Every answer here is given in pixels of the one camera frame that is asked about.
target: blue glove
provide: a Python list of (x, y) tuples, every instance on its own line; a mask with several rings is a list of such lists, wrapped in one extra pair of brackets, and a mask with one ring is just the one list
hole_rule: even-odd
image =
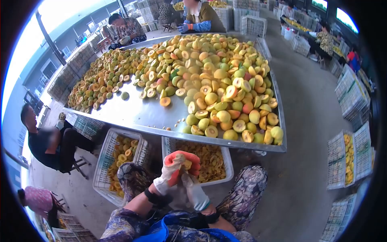
[(181, 26), (178, 26), (177, 29), (180, 33), (185, 33), (189, 30), (188, 24), (183, 24)]

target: knee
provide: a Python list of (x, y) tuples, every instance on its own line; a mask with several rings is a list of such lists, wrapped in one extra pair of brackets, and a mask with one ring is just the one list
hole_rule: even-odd
[(241, 176), (249, 182), (261, 183), (266, 186), (267, 172), (260, 165), (249, 165), (242, 169)]
[(130, 174), (133, 171), (138, 170), (138, 169), (141, 169), (141, 166), (139, 166), (133, 162), (126, 162), (118, 168), (117, 177), (119, 179), (127, 178), (126, 176), (124, 177), (124, 175), (128, 175), (128, 174)]

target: blue sleeve cover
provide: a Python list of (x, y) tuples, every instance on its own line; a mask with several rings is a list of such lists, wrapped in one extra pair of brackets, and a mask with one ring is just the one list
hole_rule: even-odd
[(198, 32), (208, 32), (211, 29), (211, 21), (204, 21), (193, 25), (193, 30)]

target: stainless steel table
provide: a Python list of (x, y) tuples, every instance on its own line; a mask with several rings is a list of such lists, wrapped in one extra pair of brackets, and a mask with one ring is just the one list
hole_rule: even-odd
[[(256, 36), (243, 36), (235, 34), (228, 34), (227, 36), (238, 38), (240, 41), (257, 39)], [(160, 43), (169, 40), (172, 37), (173, 36), (154, 38), (138, 44), (123, 47), (122, 49), (125, 50), (128, 48), (151, 47), (155, 43)], [(260, 45), (256, 41), (255, 47), (257, 48), (257, 50), (259, 50), (259, 46)], [(92, 110), (91, 113), (88, 114), (75, 111), (66, 107), (64, 107), (64, 109), (69, 112), (76, 113), (78, 115), (83, 115), (106, 123), (122, 126), (140, 132), (205, 144), (226, 146), (231, 148), (245, 148), (260, 151), (284, 153), (286, 152), (287, 146), (285, 119), (281, 96), (279, 94), (276, 77), (274, 75), (272, 67), (268, 76), (272, 81), (274, 97), (277, 99), (278, 103), (278, 107), (275, 109), (274, 112), (278, 115), (279, 125), (284, 131), (283, 143), (280, 146), (246, 143), (242, 141), (229, 141), (222, 138), (210, 138), (206, 136), (184, 134), (182, 133), (182, 130), (186, 126), (185, 122), (181, 121), (179, 124), (177, 124), (177, 127), (175, 127), (175, 124), (178, 120), (186, 118), (188, 115), (187, 106), (185, 106), (183, 102), (184, 97), (179, 97), (177, 95), (171, 96), (171, 104), (168, 107), (161, 106), (159, 104), (159, 99), (156, 98), (146, 98), (142, 100), (139, 98), (139, 94), (143, 90), (143, 88), (135, 87), (132, 84), (132, 82), (134, 81), (134, 75), (132, 75), (131, 81), (126, 82), (124, 86), (120, 89), (120, 92), (114, 94), (112, 99), (107, 100), (104, 104), (102, 104), (99, 110)], [(122, 100), (120, 97), (120, 94), (124, 91), (129, 93), (129, 98), (125, 101)], [(163, 127), (170, 127), (172, 131), (162, 129)], [(219, 125), (218, 131), (218, 136), (223, 137), (224, 131), (220, 129)]]

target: sky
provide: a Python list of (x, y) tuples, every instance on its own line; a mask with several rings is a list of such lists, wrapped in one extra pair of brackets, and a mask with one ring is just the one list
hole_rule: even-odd
[(343, 10), (337, 8), (336, 18), (340, 19), (343, 23), (349, 24), (352, 27), (352, 29), (355, 30), (356, 34), (359, 33), (351, 17), (349, 17), (349, 15), (346, 14)]
[[(64, 2), (58, 0), (45, 0), (42, 2), (38, 10), (42, 15), (42, 23), (44, 27), (48, 33), (51, 33), (66, 19), (99, 2), (106, 2), (106, 4), (109, 4), (112, 0), (66, 0), (65, 4)], [(5, 109), (12, 89), (14, 88), (15, 83), (25, 65), (37, 49), (40, 48), (43, 39), (44, 36), (40, 30), (38, 21), (36, 20), (36, 16), (33, 15), (17, 42), (8, 68), (3, 91), (1, 123), (3, 123)]]

